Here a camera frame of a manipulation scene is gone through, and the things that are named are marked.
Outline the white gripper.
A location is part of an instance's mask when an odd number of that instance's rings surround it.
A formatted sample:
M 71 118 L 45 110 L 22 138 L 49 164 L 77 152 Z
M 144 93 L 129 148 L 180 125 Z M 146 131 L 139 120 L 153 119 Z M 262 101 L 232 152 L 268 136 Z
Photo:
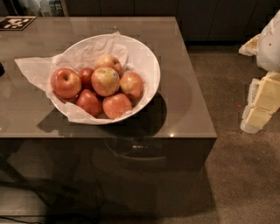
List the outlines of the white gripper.
M 260 34 L 242 45 L 239 53 L 256 56 L 256 64 L 268 71 L 249 85 L 248 104 L 241 117 L 241 130 L 255 134 L 280 109 L 280 10 Z

